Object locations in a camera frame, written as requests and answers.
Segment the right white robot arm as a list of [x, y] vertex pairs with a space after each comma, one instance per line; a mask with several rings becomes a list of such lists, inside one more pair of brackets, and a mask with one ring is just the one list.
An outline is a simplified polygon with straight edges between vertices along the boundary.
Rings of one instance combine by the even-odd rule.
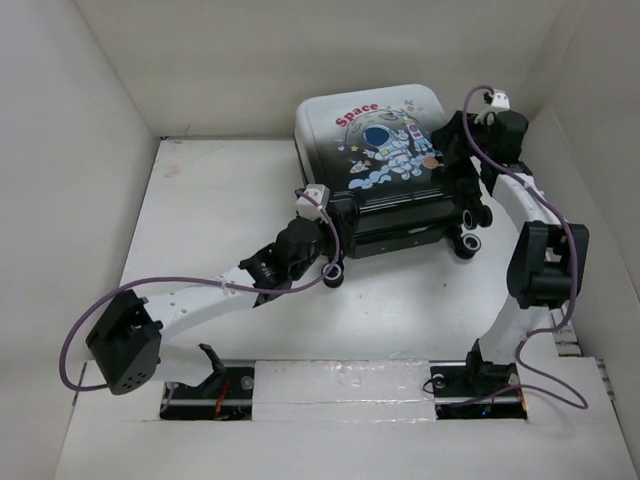
[[463, 367], [444, 372], [450, 397], [494, 397], [509, 391], [526, 342], [544, 333], [551, 311], [573, 311], [584, 275], [589, 231], [550, 206], [521, 161], [527, 119], [510, 109], [488, 115], [458, 111], [432, 141], [443, 157], [439, 175], [467, 230], [487, 227], [487, 192], [519, 229], [506, 271], [508, 296], [489, 330], [467, 353]]

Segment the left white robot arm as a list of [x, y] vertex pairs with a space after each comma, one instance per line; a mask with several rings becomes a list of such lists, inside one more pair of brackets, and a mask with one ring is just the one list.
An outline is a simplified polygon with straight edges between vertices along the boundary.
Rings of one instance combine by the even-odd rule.
[[134, 286], [104, 299], [104, 312], [86, 337], [86, 345], [107, 388], [124, 395], [152, 379], [179, 381], [201, 396], [222, 387], [222, 365], [214, 350], [201, 344], [206, 357], [185, 374], [167, 358], [164, 342], [226, 314], [260, 307], [306, 290], [300, 279], [319, 257], [328, 258], [316, 283], [328, 278], [344, 257], [342, 218], [329, 202], [300, 193], [296, 216], [276, 240], [214, 279], [174, 277], [176, 289], [147, 298]]

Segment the black kids space suitcase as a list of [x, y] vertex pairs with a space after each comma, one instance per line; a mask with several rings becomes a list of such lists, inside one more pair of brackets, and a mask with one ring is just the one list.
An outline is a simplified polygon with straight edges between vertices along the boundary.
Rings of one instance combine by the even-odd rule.
[[429, 87], [405, 84], [317, 96], [296, 109], [294, 144], [306, 184], [359, 207], [354, 257], [449, 240], [471, 259], [481, 248], [440, 182], [431, 135], [449, 118]]

